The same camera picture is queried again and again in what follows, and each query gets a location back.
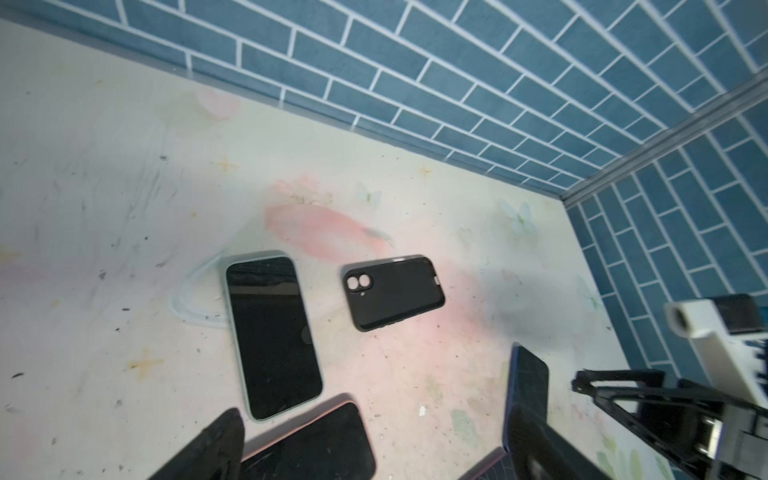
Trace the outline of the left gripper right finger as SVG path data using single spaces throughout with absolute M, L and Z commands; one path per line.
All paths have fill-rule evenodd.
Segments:
M 506 450 L 518 479 L 608 479 L 531 409 L 514 404 L 506 420 Z

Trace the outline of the black phone case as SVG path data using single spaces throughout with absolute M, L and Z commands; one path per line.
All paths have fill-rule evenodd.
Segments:
M 441 308 L 446 301 L 435 267 L 423 255 L 349 264 L 341 270 L 341 282 L 360 332 Z

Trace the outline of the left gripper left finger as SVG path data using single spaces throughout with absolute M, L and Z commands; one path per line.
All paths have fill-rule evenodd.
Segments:
M 230 408 L 168 460 L 151 480 L 238 479 L 245 428 L 237 408 Z

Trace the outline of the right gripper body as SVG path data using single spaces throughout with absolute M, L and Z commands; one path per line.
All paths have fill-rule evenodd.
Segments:
M 695 479 L 765 479 L 767 410 L 698 384 L 643 388 L 637 433 Z

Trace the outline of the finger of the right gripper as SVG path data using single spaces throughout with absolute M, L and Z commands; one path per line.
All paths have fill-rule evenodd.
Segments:
M 664 370 L 581 370 L 571 389 L 611 414 L 622 408 L 638 419 L 677 419 L 687 414 L 720 417 L 720 402 L 713 390 L 676 379 Z

